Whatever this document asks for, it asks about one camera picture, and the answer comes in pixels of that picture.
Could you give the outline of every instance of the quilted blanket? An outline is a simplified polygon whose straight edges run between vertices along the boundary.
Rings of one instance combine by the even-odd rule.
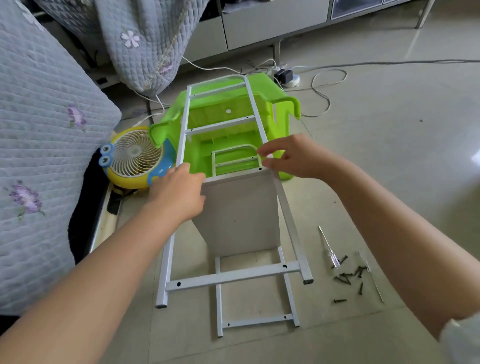
[[[35,0],[80,39],[105,44],[121,80],[147,96],[175,78],[208,0]]]
[[[19,0],[0,12],[0,315],[74,266],[70,216],[121,113]]]

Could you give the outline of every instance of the tiled floor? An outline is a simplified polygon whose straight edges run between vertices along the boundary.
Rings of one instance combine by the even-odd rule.
[[[362,61],[480,59],[480,6],[468,1],[437,0],[422,30],[413,29],[423,2],[320,29],[285,41],[282,62],[328,65]],[[246,60],[271,56],[263,49],[225,65],[240,69]],[[401,65],[348,67],[347,79],[323,90],[331,109],[319,118],[291,121],[293,133],[308,133],[322,145],[351,159],[441,231],[480,257],[480,166],[471,157],[480,149],[480,65]],[[181,74],[160,95],[171,103],[191,83],[227,72]],[[306,87],[316,74],[301,74]],[[334,81],[328,73],[319,83]],[[321,112],[324,100],[312,91],[294,92],[307,114]],[[146,111],[143,100],[121,87],[112,98],[124,118]],[[120,123],[117,131],[139,118]],[[336,253],[348,254],[346,269],[368,252],[336,195],[322,182],[293,179],[284,184],[300,239],[315,277],[304,286],[291,275],[300,328],[278,323],[225,330],[216,337],[215,289],[170,295],[167,309],[155,309],[160,259],[146,274],[103,364],[153,363],[441,363],[435,340],[405,307],[374,259],[373,273],[384,296],[382,304],[368,279],[363,296],[356,287],[332,281],[320,244],[322,225]],[[124,223],[146,195],[122,207]],[[286,259],[294,255],[281,219]],[[261,265],[273,254],[225,259],[222,269]],[[214,272],[214,262],[191,222],[180,227],[172,279]],[[285,307],[284,285],[265,278],[224,285],[225,319],[279,315]],[[348,302],[331,305],[334,298]]]

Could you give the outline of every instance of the desk fan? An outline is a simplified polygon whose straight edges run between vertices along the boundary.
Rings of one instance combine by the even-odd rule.
[[[175,164],[176,151],[167,139],[156,148],[148,136],[148,126],[130,128],[100,148],[98,164],[116,186],[141,189],[163,177]]]

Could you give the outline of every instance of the fan grille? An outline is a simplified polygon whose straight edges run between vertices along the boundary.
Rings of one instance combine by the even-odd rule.
[[[155,148],[147,130],[132,130],[115,144],[113,172],[121,177],[139,177],[152,171],[160,162],[163,147]]]

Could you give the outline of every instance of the hand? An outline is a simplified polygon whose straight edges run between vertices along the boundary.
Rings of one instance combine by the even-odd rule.
[[[285,150],[280,159],[267,158],[262,164],[272,170],[301,178],[324,180],[330,167],[341,160],[341,157],[317,145],[303,134],[272,140],[258,148],[257,153],[266,157],[278,150]]]
[[[204,209],[205,196],[200,195],[204,180],[204,173],[190,174],[190,163],[171,168],[152,183],[145,206],[166,211],[180,225]]]

